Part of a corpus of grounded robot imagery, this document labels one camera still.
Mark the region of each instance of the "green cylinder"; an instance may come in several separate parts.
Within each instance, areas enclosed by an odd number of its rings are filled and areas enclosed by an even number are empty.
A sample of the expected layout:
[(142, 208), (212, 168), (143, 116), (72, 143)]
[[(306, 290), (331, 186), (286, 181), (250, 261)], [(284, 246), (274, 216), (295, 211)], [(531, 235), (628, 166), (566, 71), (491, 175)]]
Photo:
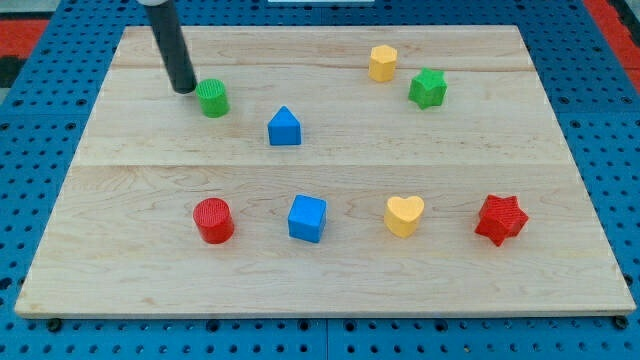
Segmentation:
[(229, 112), (227, 91), (224, 83), (218, 79), (206, 79), (196, 86), (196, 95), (200, 101), (202, 113), (207, 117), (220, 117)]

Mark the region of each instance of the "green star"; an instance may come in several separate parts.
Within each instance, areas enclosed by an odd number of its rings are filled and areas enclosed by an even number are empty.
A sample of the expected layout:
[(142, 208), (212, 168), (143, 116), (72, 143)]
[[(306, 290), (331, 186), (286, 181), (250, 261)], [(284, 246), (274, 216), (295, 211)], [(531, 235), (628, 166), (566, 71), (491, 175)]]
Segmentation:
[(444, 81), (444, 71), (422, 68), (420, 74), (411, 79), (409, 100), (414, 101), (420, 109), (442, 105), (447, 83)]

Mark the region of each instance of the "green block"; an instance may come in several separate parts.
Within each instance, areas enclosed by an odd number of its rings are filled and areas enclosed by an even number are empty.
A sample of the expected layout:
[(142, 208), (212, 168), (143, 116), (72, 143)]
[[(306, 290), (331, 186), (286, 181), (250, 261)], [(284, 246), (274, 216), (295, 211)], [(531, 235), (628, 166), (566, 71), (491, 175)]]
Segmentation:
[(418, 104), (420, 109), (442, 105), (447, 83), (444, 81), (444, 71), (422, 68), (420, 74), (411, 79), (409, 100)]
[(202, 113), (207, 117), (220, 117), (229, 112), (227, 91), (224, 83), (218, 79), (206, 79), (196, 86), (196, 95), (200, 101)]

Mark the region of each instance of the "blue block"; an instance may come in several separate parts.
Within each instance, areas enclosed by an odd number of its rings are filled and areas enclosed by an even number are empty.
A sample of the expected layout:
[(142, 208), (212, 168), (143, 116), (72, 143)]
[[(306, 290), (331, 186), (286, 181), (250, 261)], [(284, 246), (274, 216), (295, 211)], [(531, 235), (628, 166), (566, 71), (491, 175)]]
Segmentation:
[(296, 195), (289, 211), (289, 236), (317, 243), (327, 222), (327, 202)]
[(300, 145), (302, 143), (300, 122), (286, 106), (278, 110), (267, 127), (269, 129), (269, 144), (271, 145)]

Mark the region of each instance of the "black cylinder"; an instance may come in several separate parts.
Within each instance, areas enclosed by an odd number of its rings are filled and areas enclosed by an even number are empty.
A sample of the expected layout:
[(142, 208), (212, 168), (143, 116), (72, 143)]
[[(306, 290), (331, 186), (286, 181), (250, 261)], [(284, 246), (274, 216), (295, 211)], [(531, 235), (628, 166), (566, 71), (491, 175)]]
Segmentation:
[(167, 68), (173, 90), (187, 94), (195, 90), (198, 81), (193, 72), (189, 51), (184, 42), (178, 13), (173, 0), (155, 5), (145, 6), (153, 35)]

